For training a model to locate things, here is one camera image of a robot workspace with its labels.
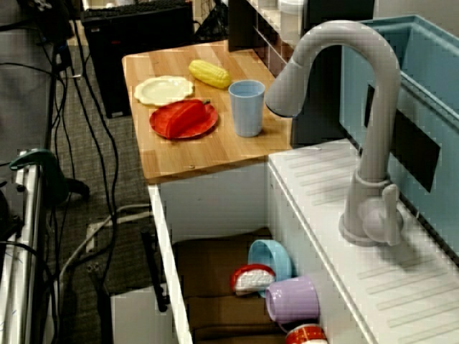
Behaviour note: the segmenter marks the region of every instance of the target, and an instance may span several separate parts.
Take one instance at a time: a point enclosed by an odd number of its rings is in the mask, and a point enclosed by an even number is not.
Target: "gray carpet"
[[[76,74],[80,74],[82,64],[80,56],[77,53],[77,48],[70,48]],[[87,73],[102,106],[91,59],[89,59],[87,64]],[[84,80],[81,79],[78,83],[82,90],[90,122],[103,152],[110,188],[115,173],[112,147],[108,136],[103,130],[96,107]],[[58,103],[60,103],[61,94],[62,88],[58,87]],[[64,119],[72,146],[75,176],[90,187],[90,199],[89,201],[83,201],[80,196],[72,195],[62,235],[59,259],[61,267],[85,239],[87,225],[101,221],[108,216],[98,153],[91,138],[72,80],[69,80]],[[116,205],[124,206],[128,204],[148,203],[148,193],[141,171],[141,162],[136,145],[136,134],[133,129],[132,118],[122,117],[108,120],[104,114],[104,119],[115,138],[120,160],[118,182],[116,184]],[[53,150],[55,150],[54,135],[52,141]],[[61,168],[66,177],[72,177],[70,154],[62,121],[57,129],[56,142]],[[57,209],[57,223],[59,225],[62,223],[64,213],[65,204]],[[106,281],[106,286],[110,293],[122,293],[151,285],[148,265],[140,237],[140,229],[145,225],[149,225],[151,221],[151,219],[144,219],[136,223],[121,224],[118,226],[117,242]],[[97,245],[99,248],[104,247],[108,243],[110,231],[111,227],[103,229],[100,235],[98,235]],[[50,264],[54,264],[55,261],[53,247],[54,243],[51,239],[49,241]],[[95,258],[93,261],[98,262],[104,268],[106,257],[107,254],[104,254]],[[60,343],[101,343],[96,294],[93,284],[88,277],[86,264],[80,265],[67,274],[67,281]]]

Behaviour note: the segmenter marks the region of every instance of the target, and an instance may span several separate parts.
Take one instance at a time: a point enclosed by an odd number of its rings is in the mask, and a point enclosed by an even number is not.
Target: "faucet handle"
[[[390,184],[382,191],[382,199],[386,209],[384,219],[385,239],[390,246],[400,243],[400,232],[403,227],[403,218],[397,211],[397,201],[400,197],[400,191],[397,185]]]

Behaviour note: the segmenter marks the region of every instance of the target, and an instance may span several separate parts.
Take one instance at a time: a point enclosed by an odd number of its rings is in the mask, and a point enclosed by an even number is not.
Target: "green handle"
[[[9,164],[12,171],[23,169],[30,165],[40,165],[46,179],[46,203],[53,206],[65,201],[69,196],[69,188],[57,159],[47,149],[33,149],[18,156]]]

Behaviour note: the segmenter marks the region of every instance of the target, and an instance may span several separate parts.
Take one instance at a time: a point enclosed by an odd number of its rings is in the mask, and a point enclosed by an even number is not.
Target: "blue bowl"
[[[275,281],[292,277],[292,261],[284,247],[275,240],[256,240],[249,251],[249,264],[263,264],[275,272]],[[265,297],[265,291],[259,291]]]

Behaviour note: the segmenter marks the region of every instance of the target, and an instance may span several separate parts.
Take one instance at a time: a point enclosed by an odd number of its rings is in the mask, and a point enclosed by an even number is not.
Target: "wooden countertop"
[[[274,77],[251,50],[228,52],[227,42],[198,44],[159,50],[123,58],[123,68],[131,102],[143,174],[148,184],[174,181],[223,171],[265,160],[268,154],[290,150],[291,120],[263,109],[262,132],[254,138],[236,135],[227,90],[195,80],[188,71],[193,59],[203,59],[229,71],[232,81],[254,79],[266,89]],[[167,140],[153,132],[149,125],[152,105],[142,105],[133,97],[136,85],[150,77],[182,76],[194,84],[191,97],[210,99],[217,109],[217,124],[207,134],[186,140]]]

